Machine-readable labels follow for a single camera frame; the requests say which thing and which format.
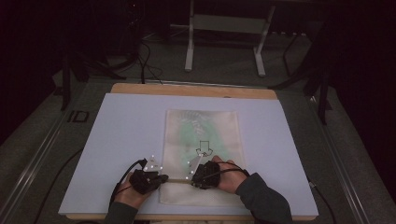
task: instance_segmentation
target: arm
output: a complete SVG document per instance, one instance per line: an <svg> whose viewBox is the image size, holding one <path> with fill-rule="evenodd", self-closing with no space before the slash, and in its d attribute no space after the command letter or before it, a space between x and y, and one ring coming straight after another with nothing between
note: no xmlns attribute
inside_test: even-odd
<svg viewBox="0 0 396 224"><path fill-rule="evenodd" d="M105 224L131 224L140 205L151 195L151 193L142 195L134 190L128 181L131 175L132 173L129 173L126 181L120 185L114 203L108 209Z"/></svg>
<svg viewBox="0 0 396 224"><path fill-rule="evenodd" d="M214 156L212 161L219 162L220 170L233 169L233 161L223 163ZM249 177L238 171L221 174L219 189L240 196L242 203L250 210L259 223L291 223L289 203L278 192L267 187L258 174Z"/></svg>

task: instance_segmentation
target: dark background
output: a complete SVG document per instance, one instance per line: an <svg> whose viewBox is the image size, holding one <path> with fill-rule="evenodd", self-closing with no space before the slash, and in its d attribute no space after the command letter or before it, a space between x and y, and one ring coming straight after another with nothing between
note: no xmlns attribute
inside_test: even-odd
<svg viewBox="0 0 396 224"><path fill-rule="evenodd" d="M249 2L251 5L226 1L223 4L230 6L228 9L214 5L222 1L196 2L197 11L209 14L213 11L235 16L262 15L255 9L262 1ZM145 6L145 24L165 37L169 23L188 24L188 1L148 0ZM78 49L95 60L103 60L108 53L128 53L120 49L136 50L131 46L120 47L128 45L128 39L135 41L133 36L125 37L128 19L124 9L125 2L105 0L1 2L0 144L54 91L51 77L61 69L66 49ZM327 7L279 5L271 30L299 32L301 21L323 20L328 13ZM395 15L392 1L359 1L345 12L333 31L342 31L343 47L330 71L331 85L394 201Z"/></svg>

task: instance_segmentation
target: forearm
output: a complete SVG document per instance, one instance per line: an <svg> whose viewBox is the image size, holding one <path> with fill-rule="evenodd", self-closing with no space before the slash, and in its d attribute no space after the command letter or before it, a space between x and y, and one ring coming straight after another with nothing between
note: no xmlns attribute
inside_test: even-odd
<svg viewBox="0 0 396 224"><path fill-rule="evenodd" d="M258 220L269 223L291 223L288 201L267 187L256 173L248 177L236 190L242 203Z"/></svg>
<svg viewBox="0 0 396 224"><path fill-rule="evenodd" d="M134 222L136 214L136 208L125 203L114 202L108 209L105 224L131 224Z"/></svg>

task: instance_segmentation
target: white table leg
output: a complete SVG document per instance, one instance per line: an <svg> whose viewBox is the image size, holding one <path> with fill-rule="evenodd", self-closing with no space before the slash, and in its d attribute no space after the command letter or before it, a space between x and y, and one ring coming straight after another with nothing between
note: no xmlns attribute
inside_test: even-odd
<svg viewBox="0 0 396 224"><path fill-rule="evenodd" d="M265 37L268 35L268 29L270 28L271 19L274 15L275 7L272 6L268 12L267 21L262 27L262 38L260 39L259 46L253 48L254 58L256 59L257 71L259 77L265 77L264 64L262 62L262 46L264 45Z"/></svg>
<svg viewBox="0 0 396 224"><path fill-rule="evenodd" d="M187 56L186 56L186 65L184 70L186 72L190 72L192 70L192 59L194 56L194 1L190 0L190 26L189 26L189 46L187 48Z"/></svg>

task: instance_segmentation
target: hand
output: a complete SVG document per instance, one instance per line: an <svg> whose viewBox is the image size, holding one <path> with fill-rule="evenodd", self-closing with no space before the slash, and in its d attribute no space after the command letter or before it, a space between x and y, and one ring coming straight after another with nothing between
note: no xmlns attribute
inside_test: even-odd
<svg viewBox="0 0 396 224"><path fill-rule="evenodd" d="M212 159L213 162L223 162L223 160L219 156L214 156ZM229 163L219 163L220 170L228 170L237 168L234 165ZM222 189L229 193L235 193L238 189L239 185L244 182L247 177L244 173L239 171L230 171L221 174L220 182L218 185L218 189Z"/></svg>
<svg viewBox="0 0 396 224"><path fill-rule="evenodd" d="M125 181L120 185L114 202L125 203L139 209L140 205L151 195L151 192L142 195L134 190L131 183L129 183L129 178L131 178L132 174L133 173L129 173Z"/></svg>

